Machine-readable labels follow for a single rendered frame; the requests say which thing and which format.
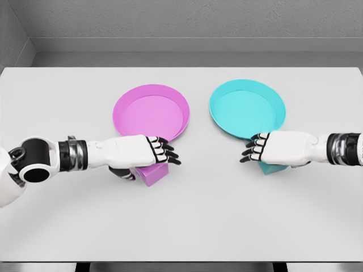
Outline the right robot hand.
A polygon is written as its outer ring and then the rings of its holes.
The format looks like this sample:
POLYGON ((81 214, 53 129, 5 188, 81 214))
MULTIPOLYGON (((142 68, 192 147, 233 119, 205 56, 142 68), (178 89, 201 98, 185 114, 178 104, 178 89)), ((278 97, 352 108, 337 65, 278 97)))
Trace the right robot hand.
POLYGON ((272 165, 300 167, 311 162, 309 152, 318 138, 298 131, 272 131, 251 137, 242 152, 241 163, 264 162, 272 165))

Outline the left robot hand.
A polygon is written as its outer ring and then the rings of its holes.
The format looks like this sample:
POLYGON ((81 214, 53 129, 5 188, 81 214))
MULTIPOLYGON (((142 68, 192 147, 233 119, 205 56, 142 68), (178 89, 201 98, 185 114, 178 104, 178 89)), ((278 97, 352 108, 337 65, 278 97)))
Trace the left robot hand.
POLYGON ((168 140, 156 136, 134 135, 111 140, 111 155, 107 158, 109 170, 125 180, 135 180, 131 168, 148 167, 153 164, 171 163, 181 165, 179 155, 168 140))

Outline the cyan block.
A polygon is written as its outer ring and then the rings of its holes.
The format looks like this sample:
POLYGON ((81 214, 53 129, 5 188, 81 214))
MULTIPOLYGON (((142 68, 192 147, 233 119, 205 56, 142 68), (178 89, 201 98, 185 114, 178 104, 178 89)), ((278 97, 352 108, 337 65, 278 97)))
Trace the cyan block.
POLYGON ((265 175, 271 174, 271 173, 275 173, 275 172, 279 172, 279 171, 283 171, 285 169, 287 169, 287 165, 279 165, 279 164, 267 164, 263 161, 259 162, 259 165, 263 171, 263 173, 265 175))

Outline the pink block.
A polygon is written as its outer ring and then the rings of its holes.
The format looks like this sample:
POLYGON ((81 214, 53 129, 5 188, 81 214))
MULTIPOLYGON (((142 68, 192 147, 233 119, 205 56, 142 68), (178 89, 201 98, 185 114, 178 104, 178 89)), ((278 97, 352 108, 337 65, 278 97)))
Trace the pink block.
POLYGON ((147 186, 152 186, 169 173, 167 163, 153 164, 148 167, 138 167, 135 168, 135 170, 147 186))

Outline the pink round plate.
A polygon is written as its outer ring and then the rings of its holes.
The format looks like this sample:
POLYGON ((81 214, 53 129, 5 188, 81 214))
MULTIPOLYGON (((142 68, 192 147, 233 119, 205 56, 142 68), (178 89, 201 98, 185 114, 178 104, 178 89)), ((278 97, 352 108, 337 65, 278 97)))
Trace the pink round plate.
POLYGON ((112 120, 122 136, 159 136, 168 141, 187 127, 190 108, 176 89, 161 84, 135 87, 116 102, 112 120))

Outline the cyan round plate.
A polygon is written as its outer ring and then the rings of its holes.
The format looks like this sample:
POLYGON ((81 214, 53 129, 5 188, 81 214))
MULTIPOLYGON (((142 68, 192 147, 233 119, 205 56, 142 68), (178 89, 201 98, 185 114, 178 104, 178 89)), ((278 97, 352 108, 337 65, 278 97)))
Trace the cyan round plate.
POLYGON ((218 86, 210 97, 209 110, 223 131, 240 139, 278 130, 286 118, 281 96, 268 85, 250 79, 218 86))

